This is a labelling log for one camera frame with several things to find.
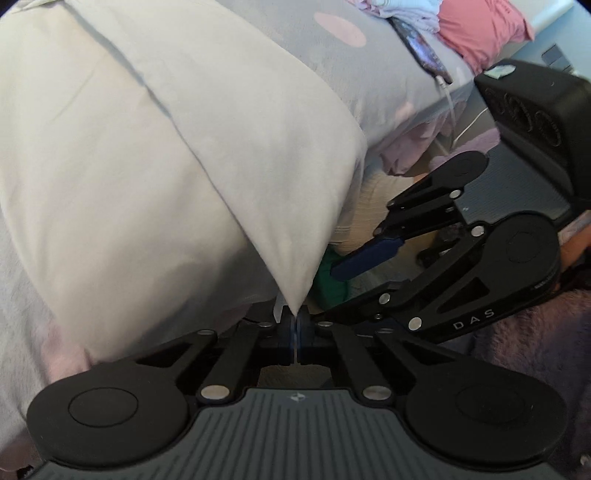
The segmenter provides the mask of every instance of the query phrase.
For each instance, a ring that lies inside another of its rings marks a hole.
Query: pillowcase
[[[443,0],[439,37],[478,74],[509,42],[534,39],[527,20],[508,0]]]

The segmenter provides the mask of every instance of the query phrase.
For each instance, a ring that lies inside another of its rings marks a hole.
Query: green cloth
[[[330,267],[341,258],[329,245],[314,277],[310,293],[317,305],[323,310],[336,307],[349,297],[349,282],[337,281],[330,276]]]

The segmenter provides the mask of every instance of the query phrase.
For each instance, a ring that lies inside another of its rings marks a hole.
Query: charging cable
[[[470,125],[468,125],[464,130],[462,130],[462,133],[456,137],[456,139],[454,140],[454,144],[457,143],[457,141],[460,140],[462,135],[465,134],[468,130],[470,130],[472,125],[474,125],[476,123],[476,121],[484,114],[484,112],[487,112],[487,111],[488,111],[488,107],[486,107],[482,112],[480,112],[476,116],[476,118],[474,120],[472,120],[472,122],[470,122]]]
[[[457,138],[456,138],[456,111],[453,107],[452,96],[449,93],[449,88],[447,87],[447,83],[445,83],[445,80],[443,80],[443,77],[441,75],[437,75],[435,77],[435,79],[437,80],[437,83],[439,84],[439,86],[443,90],[443,93],[445,93],[445,96],[447,98],[447,103],[449,103],[449,113],[452,117],[452,145],[449,149],[449,151],[451,153],[453,151],[453,149],[456,147],[456,142],[457,142]]]

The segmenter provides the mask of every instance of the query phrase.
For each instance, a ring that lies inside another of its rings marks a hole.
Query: pink polka dot
[[[361,48],[367,43],[363,32],[349,20],[321,12],[314,14],[314,20],[327,32],[351,47]]]
[[[396,123],[401,124],[402,122],[411,118],[411,116],[413,116],[415,113],[417,113],[416,108],[411,102],[407,100],[402,106],[398,108],[398,110],[396,110],[394,118],[396,119]]]

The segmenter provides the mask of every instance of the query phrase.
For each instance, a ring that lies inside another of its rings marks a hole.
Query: logo
[[[489,318],[494,317],[494,316],[495,316],[495,312],[493,312],[492,310],[487,310],[486,312],[484,312],[485,319],[489,319]],[[466,321],[466,323],[468,325],[474,325],[475,323],[478,323],[478,322],[480,322],[480,318],[478,318],[478,317],[472,317],[470,319],[470,323],[467,323],[467,321]],[[464,322],[456,322],[456,323],[453,324],[453,327],[456,330],[461,330],[465,326],[466,326],[466,324]]]
[[[291,400],[293,400],[294,402],[297,402],[297,403],[299,403],[299,402],[301,402],[301,401],[304,401],[306,398],[307,398],[307,397],[306,397],[304,394],[300,393],[300,392],[298,392],[298,393],[294,393],[294,394],[293,394],[293,395],[290,397],[290,399],[291,399]]]

